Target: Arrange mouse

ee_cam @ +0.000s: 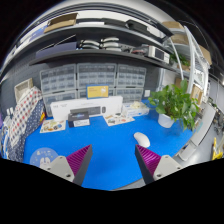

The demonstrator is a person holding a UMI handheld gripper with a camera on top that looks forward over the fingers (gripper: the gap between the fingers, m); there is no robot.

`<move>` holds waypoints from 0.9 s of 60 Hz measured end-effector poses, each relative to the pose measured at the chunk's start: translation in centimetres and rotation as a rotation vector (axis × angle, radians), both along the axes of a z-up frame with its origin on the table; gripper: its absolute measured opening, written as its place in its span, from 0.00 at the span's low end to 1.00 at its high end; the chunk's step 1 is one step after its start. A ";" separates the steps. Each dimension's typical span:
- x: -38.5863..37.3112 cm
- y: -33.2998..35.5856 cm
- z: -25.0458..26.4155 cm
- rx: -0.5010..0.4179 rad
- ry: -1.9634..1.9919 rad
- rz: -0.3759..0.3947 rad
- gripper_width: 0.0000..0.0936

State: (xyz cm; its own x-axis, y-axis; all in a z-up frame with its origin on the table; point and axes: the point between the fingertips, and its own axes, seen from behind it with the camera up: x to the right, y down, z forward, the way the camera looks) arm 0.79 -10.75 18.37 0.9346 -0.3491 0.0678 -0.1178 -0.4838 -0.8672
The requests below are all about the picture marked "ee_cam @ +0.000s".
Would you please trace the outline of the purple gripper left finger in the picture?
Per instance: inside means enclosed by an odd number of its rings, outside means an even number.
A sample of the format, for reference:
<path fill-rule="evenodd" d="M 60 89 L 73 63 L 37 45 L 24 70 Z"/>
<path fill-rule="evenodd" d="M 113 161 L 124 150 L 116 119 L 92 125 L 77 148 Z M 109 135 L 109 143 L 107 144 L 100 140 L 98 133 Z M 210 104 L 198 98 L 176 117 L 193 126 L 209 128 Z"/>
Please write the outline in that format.
<path fill-rule="evenodd" d="M 81 186 L 92 155 L 92 145 L 88 145 L 73 152 L 67 157 L 58 156 L 52 162 L 48 162 L 45 158 L 43 158 L 41 168 L 78 186 Z"/>

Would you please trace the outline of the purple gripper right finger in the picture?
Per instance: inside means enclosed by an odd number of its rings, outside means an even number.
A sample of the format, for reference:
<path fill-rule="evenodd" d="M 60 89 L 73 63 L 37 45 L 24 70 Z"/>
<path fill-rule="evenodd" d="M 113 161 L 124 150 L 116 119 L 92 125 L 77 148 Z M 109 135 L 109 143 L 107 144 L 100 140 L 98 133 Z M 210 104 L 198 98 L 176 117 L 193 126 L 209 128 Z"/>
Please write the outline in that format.
<path fill-rule="evenodd" d="M 135 146 L 135 156 L 145 184 L 182 169 L 182 166 L 169 155 L 160 156 L 140 145 Z"/>

